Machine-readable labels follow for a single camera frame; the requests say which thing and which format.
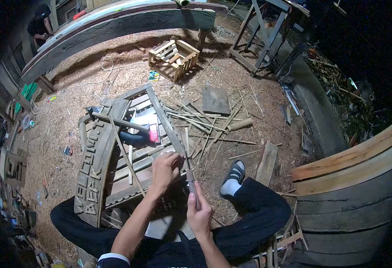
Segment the red object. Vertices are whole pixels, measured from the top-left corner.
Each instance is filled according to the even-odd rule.
[[[78,14],[75,14],[74,17],[72,17],[72,20],[75,21],[76,19],[80,18],[82,15],[86,14],[86,9],[81,11]]]

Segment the hand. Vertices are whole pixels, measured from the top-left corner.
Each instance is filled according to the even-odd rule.
[[[152,164],[153,183],[148,188],[147,194],[159,198],[180,175],[179,165],[182,164],[184,155],[175,152],[162,153]]]
[[[215,207],[208,204],[197,180],[195,181],[195,188],[201,210],[196,211],[196,196],[193,193],[190,193],[187,201],[187,221],[189,222],[190,229],[193,231],[196,239],[201,243],[201,240],[212,238],[210,226]]]

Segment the dirt floor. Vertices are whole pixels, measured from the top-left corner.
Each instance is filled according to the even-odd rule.
[[[218,24],[225,13],[217,13]],[[222,25],[237,34],[241,21],[236,17],[228,16]],[[197,31],[187,29],[157,30],[123,36],[98,44],[81,51],[60,63],[50,73],[56,95],[59,97],[44,105],[42,110],[34,109],[38,115],[31,115],[36,125],[34,128],[23,131],[17,135],[14,151],[17,148],[23,150],[27,157],[26,183],[21,192],[26,200],[39,211],[35,233],[43,249],[53,258],[76,263],[78,253],[76,247],[68,242],[51,223],[49,213],[54,206],[67,200],[75,194],[77,170],[81,161],[81,146],[77,122],[85,114],[84,107],[99,105],[103,97],[118,97],[131,89],[148,82],[148,53],[138,50],[134,44],[139,44],[149,50],[157,44],[169,40],[175,36],[189,44],[197,44]],[[229,157],[242,153],[261,149],[264,141],[271,141],[279,146],[277,167],[274,170],[270,188],[279,192],[292,189],[290,169],[307,162],[301,157],[301,121],[292,111],[292,125],[285,124],[284,117],[279,105],[288,105],[288,100],[283,94],[281,86],[267,78],[251,78],[234,59],[228,57],[227,50],[234,38],[216,40],[208,36],[206,49],[200,54],[197,68],[185,76],[181,84],[168,88],[163,86],[170,82],[160,77],[158,82],[153,82],[159,99],[167,104],[167,99],[180,100],[183,97],[190,100],[199,98],[200,86],[210,85],[228,90],[229,102],[234,104],[240,101],[240,93],[245,95],[244,106],[236,116],[246,118],[252,113],[262,118],[266,123],[253,117],[254,126],[231,132],[227,137],[256,142],[258,145],[248,145],[234,142],[217,142],[198,164],[199,157],[193,161],[195,177],[202,181],[205,194],[210,203],[216,206],[215,217],[225,224],[231,224],[235,220],[236,210],[231,203],[220,198],[218,189],[231,162]],[[115,69],[112,72],[101,68],[101,58],[110,57],[115,67],[135,64],[130,67]],[[111,68],[111,61],[105,60],[105,68]],[[110,80],[119,72],[114,81],[113,88],[107,92]],[[181,86],[185,86],[185,92],[180,93]],[[263,114],[255,100],[258,101]],[[36,102],[38,107],[45,103],[45,95]],[[175,121],[177,126],[187,124],[183,121]],[[193,128],[192,134],[200,135]],[[63,153],[64,148],[73,146],[72,156]],[[246,175],[255,175],[260,152],[242,157],[246,164]],[[49,196],[42,198],[42,205],[38,204],[36,193],[42,196],[42,179],[44,172],[47,176]],[[295,197],[285,197],[289,204],[294,207]],[[213,227],[219,226],[213,221]]]

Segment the curved wooden plank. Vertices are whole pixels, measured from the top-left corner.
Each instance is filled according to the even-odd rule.
[[[294,261],[319,266],[349,266],[369,262],[376,249],[348,254],[324,254],[297,249],[293,252]]]
[[[299,219],[305,214],[329,214],[370,206],[392,198],[392,169],[381,176],[328,193],[297,197]]]
[[[350,187],[392,169],[392,147],[361,164],[326,176],[295,182],[297,196],[314,195]]]
[[[328,174],[364,162],[392,146],[392,125],[348,150],[291,170],[292,181]]]
[[[218,8],[218,4],[191,3],[198,8]],[[22,70],[22,80],[33,82],[64,59],[90,46],[113,38],[156,29],[212,29],[215,11],[211,9],[179,9],[166,2],[135,6],[95,19],[74,31],[58,36],[57,41],[38,53]]]
[[[311,252],[326,254],[347,254],[378,247],[389,225],[354,232],[349,234],[308,234],[303,233],[303,237]]]
[[[299,214],[299,221],[306,232],[356,232],[388,223],[392,218],[392,197],[372,205],[320,214]]]

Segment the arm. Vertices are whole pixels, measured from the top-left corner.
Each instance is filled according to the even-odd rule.
[[[187,220],[202,248],[206,265],[208,268],[231,268],[212,238],[210,225],[214,207],[210,206],[208,201],[206,201],[198,181],[195,181],[195,188],[201,210],[196,211],[196,197],[193,193],[190,193],[187,201]]]
[[[44,19],[44,25],[47,29],[47,33],[49,35],[53,35],[53,30],[51,29],[50,20],[48,19],[48,17]]]
[[[153,183],[149,186],[144,199],[117,234],[111,248],[112,253],[121,254],[128,260],[132,260],[136,249],[144,238],[151,212],[156,206],[157,200],[171,185],[174,178],[180,174],[178,168],[180,163],[182,163],[182,156],[174,152],[164,153],[154,160],[152,165]]]

